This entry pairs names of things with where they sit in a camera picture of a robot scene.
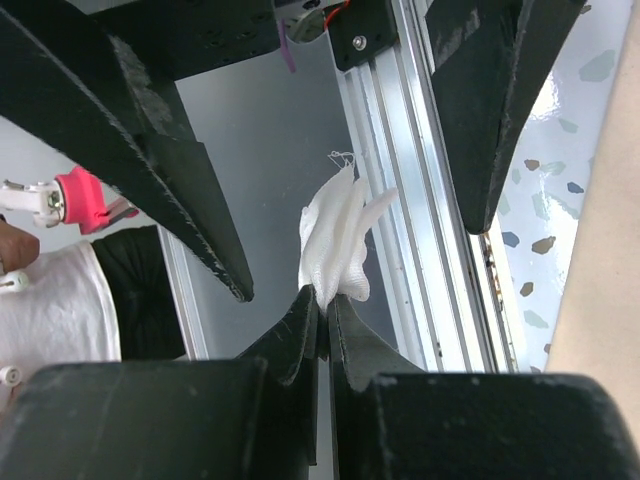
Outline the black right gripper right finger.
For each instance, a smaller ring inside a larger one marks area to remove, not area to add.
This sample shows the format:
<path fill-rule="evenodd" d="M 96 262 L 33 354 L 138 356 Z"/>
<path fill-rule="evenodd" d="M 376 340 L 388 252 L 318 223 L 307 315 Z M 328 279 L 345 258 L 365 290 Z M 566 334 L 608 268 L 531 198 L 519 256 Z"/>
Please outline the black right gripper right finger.
<path fill-rule="evenodd" d="M 345 296 L 327 313 L 339 479 L 635 479 L 613 399 L 570 374 L 427 373 Z"/>

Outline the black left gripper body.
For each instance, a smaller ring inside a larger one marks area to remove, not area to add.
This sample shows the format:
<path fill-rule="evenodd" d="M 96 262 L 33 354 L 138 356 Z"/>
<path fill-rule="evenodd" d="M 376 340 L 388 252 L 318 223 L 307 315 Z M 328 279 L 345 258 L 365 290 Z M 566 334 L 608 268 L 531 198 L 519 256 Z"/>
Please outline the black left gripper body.
<path fill-rule="evenodd" d="M 72 5 L 173 80 L 280 47 L 272 1 L 74 1 Z"/>

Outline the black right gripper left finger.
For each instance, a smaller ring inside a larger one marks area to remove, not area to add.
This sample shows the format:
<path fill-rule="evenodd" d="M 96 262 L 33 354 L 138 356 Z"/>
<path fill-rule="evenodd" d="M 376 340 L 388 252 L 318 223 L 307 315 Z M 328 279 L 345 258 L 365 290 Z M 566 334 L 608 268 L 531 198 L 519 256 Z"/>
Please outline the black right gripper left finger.
<path fill-rule="evenodd" d="M 305 479 L 316 461 L 318 309 L 226 360 L 56 365 L 1 423 L 5 479 Z"/>

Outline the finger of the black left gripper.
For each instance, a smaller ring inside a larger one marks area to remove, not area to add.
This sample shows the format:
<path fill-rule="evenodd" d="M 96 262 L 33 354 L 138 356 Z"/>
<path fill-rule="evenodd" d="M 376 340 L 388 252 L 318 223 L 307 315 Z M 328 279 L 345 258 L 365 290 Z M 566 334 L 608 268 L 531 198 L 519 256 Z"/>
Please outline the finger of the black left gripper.
<path fill-rule="evenodd" d="M 144 119 L 129 52 L 66 1 L 1 4 L 1 115 L 187 246 L 241 302 L 253 279 L 206 147 Z"/>
<path fill-rule="evenodd" d="M 516 144 L 581 1 L 435 1 L 431 77 L 466 231 L 489 230 Z"/>

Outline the white gauze pad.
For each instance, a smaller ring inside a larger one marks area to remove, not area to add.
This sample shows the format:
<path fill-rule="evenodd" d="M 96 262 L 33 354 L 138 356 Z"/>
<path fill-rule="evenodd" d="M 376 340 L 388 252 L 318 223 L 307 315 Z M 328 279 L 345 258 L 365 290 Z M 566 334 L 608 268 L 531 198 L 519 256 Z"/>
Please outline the white gauze pad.
<path fill-rule="evenodd" d="M 392 187 L 367 200 L 369 183 L 356 175 L 355 157 L 334 152 L 330 159 L 338 171 L 302 208 L 299 222 L 298 287 L 313 287 L 323 313 L 338 295 L 369 299 L 365 237 L 398 196 Z"/>

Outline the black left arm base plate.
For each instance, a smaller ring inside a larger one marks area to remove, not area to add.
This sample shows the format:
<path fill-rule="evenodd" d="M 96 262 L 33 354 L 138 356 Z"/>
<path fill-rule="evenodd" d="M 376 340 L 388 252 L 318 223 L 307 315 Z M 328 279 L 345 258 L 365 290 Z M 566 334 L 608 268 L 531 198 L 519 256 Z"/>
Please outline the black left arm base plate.
<path fill-rule="evenodd" d="M 390 0 L 342 1 L 324 9 L 336 68 L 341 72 L 372 60 L 398 40 Z"/>

